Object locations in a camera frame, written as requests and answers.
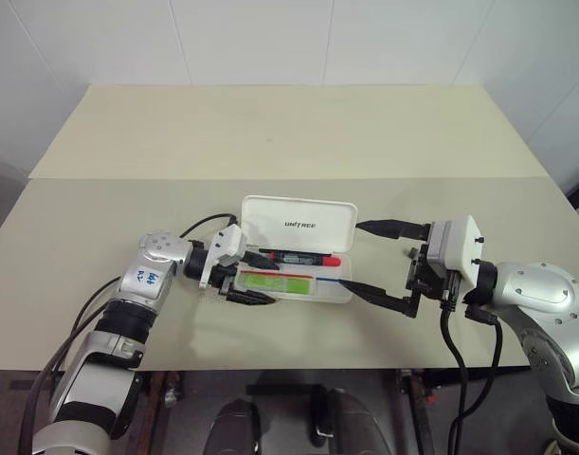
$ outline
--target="tabletop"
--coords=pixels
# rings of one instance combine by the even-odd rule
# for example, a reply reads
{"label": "tabletop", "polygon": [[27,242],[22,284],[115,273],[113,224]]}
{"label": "tabletop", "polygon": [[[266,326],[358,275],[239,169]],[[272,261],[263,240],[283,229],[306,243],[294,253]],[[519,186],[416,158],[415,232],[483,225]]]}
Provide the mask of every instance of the tabletop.
{"label": "tabletop", "polygon": [[478,86],[91,86],[31,178],[542,176]]}
{"label": "tabletop", "polygon": [[[240,215],[249,194],[351,202],[359,221],[472,214],[483,259],[543,260],[579,281],[579,217],[479,87],[92,87],[32,178],[0,229],[0,369],[42,368],[142,234]],[[357,232],[353,278],[406,295],[416,245]],[[494,331],[463,310],[456,344],[486,366]],[[415,319],[357,298],[244,307],[180,276],[141,368],[452,367],[439,316],[430,300]],[[501,364],[525,364],[505,334]]]}

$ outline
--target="marker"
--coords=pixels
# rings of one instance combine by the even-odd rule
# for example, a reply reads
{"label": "marker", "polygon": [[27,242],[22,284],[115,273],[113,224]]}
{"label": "marker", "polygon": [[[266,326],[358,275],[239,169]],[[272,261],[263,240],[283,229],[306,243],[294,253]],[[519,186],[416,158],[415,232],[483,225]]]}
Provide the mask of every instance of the marker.
{"label": "marker", "polygon": [[282,253],[272,251],[268,257],[275,263],[299,264],[299,265],[324,265],[326,267],[339,267],[342,264],[340,258],[334,256],[323,256],[321,254],[309,253]]}

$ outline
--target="floor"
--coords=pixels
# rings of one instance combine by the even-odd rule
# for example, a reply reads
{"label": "floor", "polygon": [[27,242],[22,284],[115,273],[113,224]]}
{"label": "floor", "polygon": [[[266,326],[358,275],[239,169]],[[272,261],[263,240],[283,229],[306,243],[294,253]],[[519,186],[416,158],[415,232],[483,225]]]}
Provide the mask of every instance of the floor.
{"label": "floor", "polygon": [[[188,372],[186,397],[161,413],[153,455],[184,455],[202,452],[208,430],[218,410],[242,397],[252,400],[262,418],[262,454],[301,455],[328,453],[307,438],[309,385],[341,388],[357,396],[377,417],[395,454],[417,453],[407,396],[401,394],[396,371],[230,371]],[[0,455],[14,454],[19,423],[35,373],[0,372]],[[480,390],[470,385],[469,396]],[[435,453],[445,453],[447,431],[455,416],[458,387],[443,386],[426,404]],[[145,398],[140,400],[143,409]],[[46,394],[41,401],[44,422]],[[135,453],[140,410],[132,428],[113,442],[112,455]],[[540,454],[552,437],[550,414],[544,395],[531,373],[501,376],[481,409],[464,425],[464,454]]]}

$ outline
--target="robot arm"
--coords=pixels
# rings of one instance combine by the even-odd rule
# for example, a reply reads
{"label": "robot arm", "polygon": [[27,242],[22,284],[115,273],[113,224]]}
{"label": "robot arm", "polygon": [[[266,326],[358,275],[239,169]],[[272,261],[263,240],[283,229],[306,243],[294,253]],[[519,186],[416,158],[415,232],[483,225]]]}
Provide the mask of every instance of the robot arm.
{"label": "robot arm", "polygon": [[487,263],[465,298],[515,331],[547,395],[563,453],[579,453],[579,283],[546,263]]}
{"label": "robot arm", "polygon": [[178,271],[199,280],[201,287],[212,282],[228,300],[249,305],[274,302],[265,294],[232,287],[232,265],[238,261],[277,267],[245,251],[245,240],[236,225],[218,232],[209,251],[169,232],[145,235],[103,317],[85,337],[55,390],[50,424],[34,436],[32,453],[109,453],[110,440],[122,436],[131,423],[141,388],[141,376],[130,369],[141,363],[150,329]]}
{"label": "robot arm", "polygon": [[424,241],[412,258],[406,288],[397,299],[360,282],[340,281],[370,303],[415,318],[421,295],[483,323],[504,320],[516,333],[537,381],[547,395],[563,453],[579,454],[579,283],[545,263],[494,266],[480,258],[484,239],[472,217],[415,225],[369,221],[358,228],[383,237]]}

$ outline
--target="tile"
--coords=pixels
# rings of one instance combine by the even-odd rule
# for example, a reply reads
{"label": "tile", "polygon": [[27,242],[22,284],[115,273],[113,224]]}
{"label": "tile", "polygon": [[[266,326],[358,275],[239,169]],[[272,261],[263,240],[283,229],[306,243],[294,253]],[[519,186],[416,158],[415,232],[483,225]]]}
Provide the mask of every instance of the tile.
{"label": "tile", "polygon": [[320,84],[331,0],[172,0],[197,84]]}
{"label": "tile", "polygon": [[27,172],[21,171],[15,166],[12,166],[10,163],[8,163],[1,151],[0,151],[0,175],[12,180],[16,180],[18,182],[22,182],[23,185],[27,183]]}
{"label": "tile", "polygon": [[535,131],[529,146],[561,190],[579,184],[579,82]]}
{"label": "tile", "polygon": [[74,106],[17,20],[0,0],[0,154],[29,172]]}
{"label": "tile", "polygon": [[335,0],[325,83],[452,83],[491,0]]}
{"label": "tile", "polygon": [[62,85],[188,83],[167,2],[11,0]]}
{"label": "tile", "polygon": [[481,83],[530,138],[579,79],[579,0],[497,0],[456,83]]}

